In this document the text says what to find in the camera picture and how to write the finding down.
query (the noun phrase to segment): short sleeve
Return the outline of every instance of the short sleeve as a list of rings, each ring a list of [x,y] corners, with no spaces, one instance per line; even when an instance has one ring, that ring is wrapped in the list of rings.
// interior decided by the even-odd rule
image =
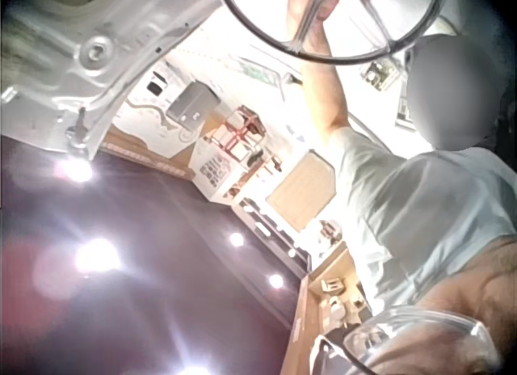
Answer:
[[[350,127],[334,131],[327,153],[336,171],[338,194],[356,215],[363,214],[384,181],[406,161]]]

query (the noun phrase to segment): white t-shirt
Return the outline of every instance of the white t-shirt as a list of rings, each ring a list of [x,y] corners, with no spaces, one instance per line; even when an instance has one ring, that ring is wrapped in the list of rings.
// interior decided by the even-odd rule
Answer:
[[[333,204],[374,314],[415,303],[493,240],[517,234],[517,174],[488,150],[406,160],[344,128],[329,158]]]

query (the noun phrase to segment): ceiling light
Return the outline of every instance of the ceiling light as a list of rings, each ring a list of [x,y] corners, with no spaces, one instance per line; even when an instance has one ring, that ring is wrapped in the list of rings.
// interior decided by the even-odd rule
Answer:
[[[266,228],[266,226],[264,224],[262,224],[261,222],[257,221],[255,223],[255,226],[262,231],[262,233],[266,236],[271,236],[271,232]]]
[[[244,237],[238,232],[231,234],[229,240],[235,247],[244,246]]]
[[[59,162],[58,166],[69,179],[76,183],[89,181],[93,175],[90,162],[83,158],[69,158]]]
[[[210,373],[203,367],[189,367],[188,369],[184,369],[178,375],[210,375]]]
[[[75,255],[75,267],[82,273],[107,272],[120,268],[120,259],[108,240],[97,238],[79,248]]]
[[[273,288],[280,289],[282,286],[284,286],[284,278],[278,274],[273,274],[269,277],[269,283]]]

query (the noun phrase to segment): man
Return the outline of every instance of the man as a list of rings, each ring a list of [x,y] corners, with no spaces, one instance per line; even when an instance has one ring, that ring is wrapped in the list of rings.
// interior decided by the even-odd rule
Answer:
[[[291,36],[307,2],[289,0]],[[322,6],[305,39],[306,50],[330,55],[323,22],[338,2]],[[313,124],[336,169],[344,238],[373,313],[416,304],[475,318],[506,355],[517,336],[515,172],[480,147],[436,150],[409,160],[388,153],[351,129],[335,67],[304,61],[301,71]],[[414,334],[396,344],[400,349],[394,357],[403,356],[410,344],[420,346],[412,364],[435,349],[431,373],[483,373],[470,363],[452,365],[449,346],[439,348],[432,340],[429,334]],[[382,364],[375,370],[420,373]]]

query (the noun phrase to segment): hand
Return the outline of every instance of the hand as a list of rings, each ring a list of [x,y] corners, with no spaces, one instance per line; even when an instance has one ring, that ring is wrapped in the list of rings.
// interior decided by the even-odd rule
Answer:
[[[312,30],[314,32],[323,30],[323,22],[329,18],[330,14],[334,11],[340,0],[326,0],[321,6],[317,13],[316,18],[312,24]],[[292,39],[296,33],[296,30],[300,26],[301,17],[304,14],[305,8],[309,0],[288,0],[288,34]]]

